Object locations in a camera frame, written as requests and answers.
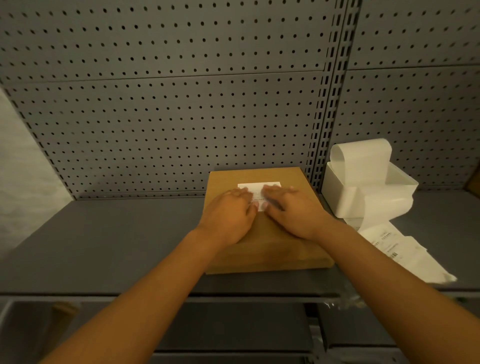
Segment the hand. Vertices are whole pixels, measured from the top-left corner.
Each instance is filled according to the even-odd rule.
[[[324,222],[332,219],[320,204],[314,203],[293,187],[286,189],[265,185],[262,193],[267,199],[277,201],[283,209],[265,202],[264,212],[287,231],[301,238],[318,240],[318,230],[324,226]]]
[[[250,204],[252,197],[247,188],[222,193],[207,206],[196,229],[220,249],[237,243],[252,227],[258,211],[258,202]]]

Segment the forearm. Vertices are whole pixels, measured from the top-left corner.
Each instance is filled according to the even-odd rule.
[[[415,363],[480,357],[479,320],[392,261],[343,222],[320,228],[320,245]]]
[[[216,251],[198,231],[42,363],[145,363]]]

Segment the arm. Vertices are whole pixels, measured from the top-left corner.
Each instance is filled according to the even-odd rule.
[[[264,187],[265,212],[291,233],[318,242],[350,279],[412,363],[480,358],[480,320],[415,277],[304,194]]]
[[[236,189],[213,200],[169,256],[42,364],[146,363],[208,264],[250,229],[258,210],[258,204],[249,207],[251,199],[246,189]]]

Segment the white plastic container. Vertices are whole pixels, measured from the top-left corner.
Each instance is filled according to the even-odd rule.
[[[418,182],[403,172],[392,162],[388,164],[386,185],[403,185],[413,194],[418,187]],[[338,218],[362,218],[364,206],[357,186],[345,187],[335,172],[331,162],[325,168],[325,178],[322,185],[322,195],[328,202],[334,215]]]

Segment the left hand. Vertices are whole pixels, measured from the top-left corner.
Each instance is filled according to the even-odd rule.
[[[207,206],[196,230],[220,249],[237,243],[252,227],[258,211],[258,202],[250,204],[252,197],[247,188],[222,193]]]

